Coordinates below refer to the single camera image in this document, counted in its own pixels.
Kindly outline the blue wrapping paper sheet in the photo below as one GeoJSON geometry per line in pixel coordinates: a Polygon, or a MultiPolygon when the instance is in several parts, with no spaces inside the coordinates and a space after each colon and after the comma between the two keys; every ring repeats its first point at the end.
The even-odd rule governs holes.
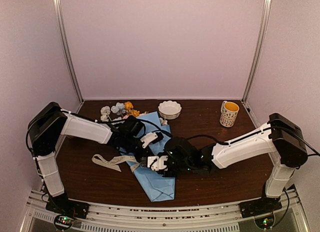
{"type": "MultiPolygon", "coordinates": [[[[152,122],[152,124],[145,124],[147,133],[155,131],[155,126],[158,126],[166,132],[171,131],[169,125],[161,125],[159,115],[156,111],[141,115],[139,118],[152,122]]],[[[133,172],[133,175],[151,202],[168,201],[175,198],[175,178],[162,177],[162,175],[155,171],[141,166],[133,172]]]]}

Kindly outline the orange flower stem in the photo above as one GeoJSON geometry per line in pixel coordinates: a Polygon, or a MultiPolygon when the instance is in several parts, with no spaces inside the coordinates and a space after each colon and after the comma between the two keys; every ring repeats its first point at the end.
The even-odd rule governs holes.
{"type": "Polygon", "coordinates": [[[134,109],[134,105],[130,101],[127,101],[124,103],[124,108],[125,108],[126,114],[129,116],[138,117],[140,115],[140,111],[134,109]]]}

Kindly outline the white flower stem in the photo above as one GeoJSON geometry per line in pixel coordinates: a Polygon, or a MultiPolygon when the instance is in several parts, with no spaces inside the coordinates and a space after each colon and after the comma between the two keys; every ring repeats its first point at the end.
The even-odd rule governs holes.
{"type": "Polygon", "coordinates": [[[101,116],[100,120],[103,122],[108,122],[110,120],[111,108],[109,106],[104,106],[100,110],[101,116]]]}

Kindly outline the blue hydrangea flower bunch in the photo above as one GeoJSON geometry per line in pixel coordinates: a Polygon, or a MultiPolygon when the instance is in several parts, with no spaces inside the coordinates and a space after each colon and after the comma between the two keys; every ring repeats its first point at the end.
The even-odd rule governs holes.
{"type": "Polygon", "coordinates": [[[118,116],[124,117],[127,112],[125,104],[121,102],[117,102],[115,105],[111,107],[111,112],[118,116]]]}

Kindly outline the cream ribbon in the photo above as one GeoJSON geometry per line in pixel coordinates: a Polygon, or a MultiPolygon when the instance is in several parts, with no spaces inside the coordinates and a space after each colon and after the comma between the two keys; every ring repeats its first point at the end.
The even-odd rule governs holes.
{"type": "Polygon", "coordinates": [[[134,156],[130,155],[120,155],[120,156],[115,156],[113,157],[110,161],[107,161],[102,155],[100,154],[95,154],[92,158],[91,161],[99,166],[121,172],[122,170],[120,169],[119,164],[124,163],[124,162],[132,162],[133,165],[130,166],[130,170],[133,173],[141,164],[138,163],[135,159],[134,156]]]}

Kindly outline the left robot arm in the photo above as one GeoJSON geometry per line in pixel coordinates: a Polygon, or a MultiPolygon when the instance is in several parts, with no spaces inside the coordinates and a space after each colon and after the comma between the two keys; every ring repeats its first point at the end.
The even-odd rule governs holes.
{"type": "Polygon", "coordinates": [[[49,201],[61,214],[67,214],[74,205],[64,188],[57,164],[65,139],[81,138],[123,149],[140,162],[153,154],[138,137],[146,130],[146,125],[132,115],[124,120],[100,121],[64,110],[52,101],[29,122],[25,142],[44,180],[49,201]]]}

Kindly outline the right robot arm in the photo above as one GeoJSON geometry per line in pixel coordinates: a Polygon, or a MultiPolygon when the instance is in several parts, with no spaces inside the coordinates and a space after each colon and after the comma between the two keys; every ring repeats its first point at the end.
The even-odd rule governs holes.
{"type": "Polygon", "coordinates": [[[261,198],[242,202],[239,207],[242,217],[252,217],[280,209],[280,196],[294,171],[304,165],[310,154],[320,153],[303,138],[300,127],[280,115],[273,113],[269,121],[259,128],[228,141],[197,149],[189,138],[172,137],[164,145],[148,167],[164,177],[176,177],[179,172],[209,174],[235,163],[270,153],[279,155],[271,175],[264,183],[261,198]]]}

